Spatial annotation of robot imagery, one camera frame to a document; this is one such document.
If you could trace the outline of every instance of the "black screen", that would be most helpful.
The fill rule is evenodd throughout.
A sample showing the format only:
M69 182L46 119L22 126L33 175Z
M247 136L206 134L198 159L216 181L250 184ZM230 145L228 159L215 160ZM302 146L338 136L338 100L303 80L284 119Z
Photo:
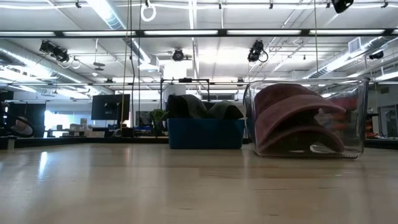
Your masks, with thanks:
M121 120L122 95L93 96L91 120ZM123 121L129 119L130 95L124 95Z

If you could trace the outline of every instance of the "wooden table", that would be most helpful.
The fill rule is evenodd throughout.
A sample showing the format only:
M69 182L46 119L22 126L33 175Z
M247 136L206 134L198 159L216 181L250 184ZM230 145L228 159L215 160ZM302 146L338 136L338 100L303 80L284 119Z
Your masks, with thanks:
M0 223L397 223L398 151L352 160L80 144L0 152Z

